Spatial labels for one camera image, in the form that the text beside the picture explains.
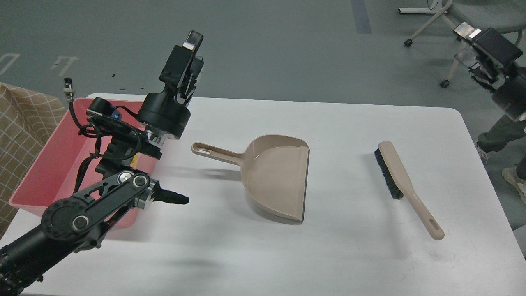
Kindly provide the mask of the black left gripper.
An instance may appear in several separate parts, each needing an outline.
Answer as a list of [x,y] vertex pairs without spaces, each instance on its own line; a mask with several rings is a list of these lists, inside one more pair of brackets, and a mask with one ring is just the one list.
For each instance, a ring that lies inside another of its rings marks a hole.
[[202,34],[192,30],[182,46],[173,47],[159,77],[169,90],[148,93],[137,113],[137,121],[162,130],[175,139],[181,138],[191,116],[187,106],[204,66],[203,57],[196,56],[203,39]]

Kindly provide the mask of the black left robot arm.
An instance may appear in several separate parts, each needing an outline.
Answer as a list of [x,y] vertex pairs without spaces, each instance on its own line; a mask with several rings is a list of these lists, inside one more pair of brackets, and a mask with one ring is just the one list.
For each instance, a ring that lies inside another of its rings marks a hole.
[[73,82],[64,79],[69,114],[78,134],[95,140],[95,150],[79,165],[69,197],[45,208],[39,225],[1,249],[1,294],[17,296],[72,253],[100,248],[106,234],[132,209],[154,201],[188,204],[189,198],[162,189],[149,173],[131,166],[145,154],[159,160],[166,139],[180,139],[190,119],[188,105],[203,60],[203,35],[191,31],[173,47],[160,73],[161,92],[146,95],[138,112],[96,97],[81,124],[74,111]]

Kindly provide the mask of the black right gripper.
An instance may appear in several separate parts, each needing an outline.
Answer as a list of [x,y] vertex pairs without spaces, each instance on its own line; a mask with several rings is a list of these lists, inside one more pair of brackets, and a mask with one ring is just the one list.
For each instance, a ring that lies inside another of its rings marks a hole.
[[[517,67],[515,61],[523,54],[494,28],[482,30],[463,22],[453,31],[465,45],[455,55],[455,59],[468,69],[472,80],[484,89],[495,89],[499,76],[511,73]],[[515,74],[493,92],[491,99],[511,120],[524,121],[526,69],[518,68]]]

